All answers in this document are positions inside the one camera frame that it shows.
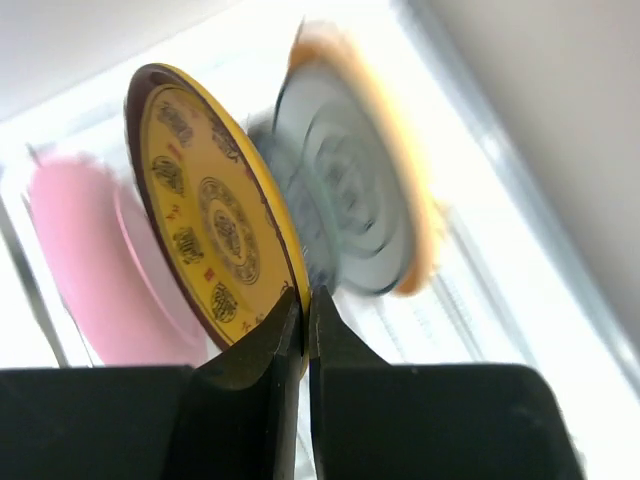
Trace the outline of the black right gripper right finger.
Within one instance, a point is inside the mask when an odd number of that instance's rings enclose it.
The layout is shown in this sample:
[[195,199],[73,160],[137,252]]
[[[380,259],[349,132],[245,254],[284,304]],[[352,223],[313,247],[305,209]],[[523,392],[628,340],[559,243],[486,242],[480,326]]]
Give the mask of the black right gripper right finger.
[[392,365],[325,288],[309,315],[310,420],[321,479],[580,479],[556,398],[514,364]]

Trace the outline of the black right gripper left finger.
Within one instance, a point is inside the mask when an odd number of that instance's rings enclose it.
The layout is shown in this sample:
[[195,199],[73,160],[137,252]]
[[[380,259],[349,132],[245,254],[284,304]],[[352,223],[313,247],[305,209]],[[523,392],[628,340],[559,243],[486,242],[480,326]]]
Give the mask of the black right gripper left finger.
[[290,479],[300,305],[204,365],[5,370],[5,479]]

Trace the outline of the pink plate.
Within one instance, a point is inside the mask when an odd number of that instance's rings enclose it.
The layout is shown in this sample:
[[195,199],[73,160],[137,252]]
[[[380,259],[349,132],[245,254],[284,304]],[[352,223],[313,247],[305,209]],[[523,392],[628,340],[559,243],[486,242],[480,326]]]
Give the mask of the pink plate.
[[200,365],[207,336],[132,188],[70,158],[38,167],[31,216],[61,297],[106,365]]

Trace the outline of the yellow patterned small plate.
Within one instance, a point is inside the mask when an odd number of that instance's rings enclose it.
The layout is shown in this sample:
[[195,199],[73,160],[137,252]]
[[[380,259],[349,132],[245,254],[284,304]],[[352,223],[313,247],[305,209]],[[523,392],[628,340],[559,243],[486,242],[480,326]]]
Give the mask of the yellow patterned small plate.
[[184,71],[150,63],[125,99],[129,157],[152,231],[211,341],[227,350],[287,291],[311,286],[284,196],[248,135]]

